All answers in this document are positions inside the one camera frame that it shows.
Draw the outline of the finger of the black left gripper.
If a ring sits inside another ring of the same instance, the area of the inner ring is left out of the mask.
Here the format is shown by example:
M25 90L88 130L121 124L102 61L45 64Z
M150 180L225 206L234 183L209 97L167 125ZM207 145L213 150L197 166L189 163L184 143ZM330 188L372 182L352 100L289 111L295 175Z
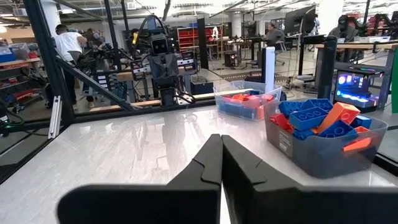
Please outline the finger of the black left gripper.
M164 63L159 56L152 57L152 76L154 78L161 78L164 74Z
M176 56L174 55L165 56L165 75L167 77L176 76Z

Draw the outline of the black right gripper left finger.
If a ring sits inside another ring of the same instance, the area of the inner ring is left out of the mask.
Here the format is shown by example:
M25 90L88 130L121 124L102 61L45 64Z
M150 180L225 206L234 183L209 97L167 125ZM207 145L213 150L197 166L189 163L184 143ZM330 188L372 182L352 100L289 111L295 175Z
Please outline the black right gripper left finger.
M66 193L60 223L219 223L223 142L209 137L196 156L165 185L92 184Z

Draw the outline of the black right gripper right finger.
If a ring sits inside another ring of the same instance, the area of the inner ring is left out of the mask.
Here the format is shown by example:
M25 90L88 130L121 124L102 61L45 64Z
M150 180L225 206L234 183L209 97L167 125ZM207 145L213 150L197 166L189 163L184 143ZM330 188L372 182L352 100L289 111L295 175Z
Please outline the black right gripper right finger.
M222 182L231 223L397 224L397 189L304 186L224 135Z

